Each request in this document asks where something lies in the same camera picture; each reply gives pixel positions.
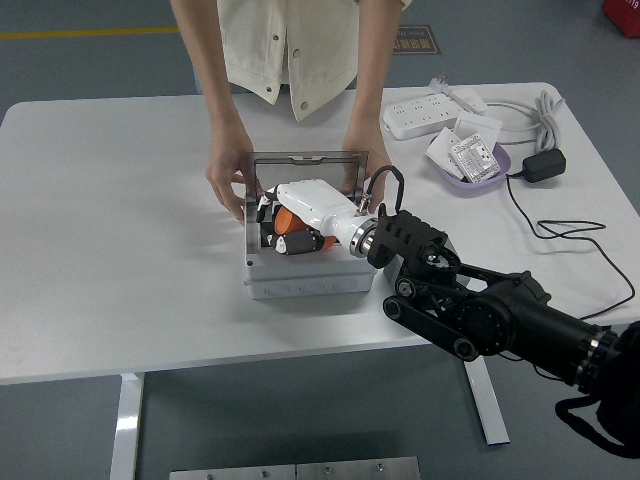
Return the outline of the person's left hand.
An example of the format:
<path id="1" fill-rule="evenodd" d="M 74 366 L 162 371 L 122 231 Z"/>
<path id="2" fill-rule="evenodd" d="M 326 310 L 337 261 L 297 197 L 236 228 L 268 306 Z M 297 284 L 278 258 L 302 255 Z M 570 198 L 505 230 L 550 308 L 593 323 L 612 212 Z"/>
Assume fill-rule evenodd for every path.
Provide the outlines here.
<path id="1" fill-rule="evenodd" d="M 349 128 L 342 142 L 342 147 L 347 151 L 362 151 L 368 153 L 365 169 L 366 180 L 371 179 L 382 167 L 391 165 L 382 133 L 376 125 L 372 128 Z M 387 174 L 388 171 L 382 172 L 374 182 L 369 203 L 370 213 L 374 213 L 384 199 Z"/>

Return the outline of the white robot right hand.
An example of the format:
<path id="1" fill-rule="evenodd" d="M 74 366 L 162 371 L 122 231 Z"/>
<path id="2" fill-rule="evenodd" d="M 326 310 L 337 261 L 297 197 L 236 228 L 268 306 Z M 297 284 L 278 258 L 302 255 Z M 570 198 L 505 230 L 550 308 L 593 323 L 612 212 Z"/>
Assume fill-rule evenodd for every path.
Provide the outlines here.
<path id="1" fill-rule="evenodd" d="M 368 205 L 356 204 L 321 179 L 281 183 L 264 191 L 256 218 L 275 205 L 271 239 L 281 254 L 296 255 L 340 244 L 350 255 L 364 258 L 367 241 L 377 228 Z"/>

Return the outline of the person's right hand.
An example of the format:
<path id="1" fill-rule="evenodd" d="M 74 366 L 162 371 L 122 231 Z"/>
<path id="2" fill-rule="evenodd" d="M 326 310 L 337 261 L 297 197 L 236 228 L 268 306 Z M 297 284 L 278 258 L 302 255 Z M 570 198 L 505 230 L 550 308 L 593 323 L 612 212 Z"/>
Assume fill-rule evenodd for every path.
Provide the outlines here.
<path id="1" fill-rule="evenodd" d="M 245 183 L 245 156 L 252 151 L 252 141 L 244 129 L 213 133 L 205 168 L 205 178 L 216 199 L 241 224 L 245 221 L 244 200 L 233 185 Z"/>

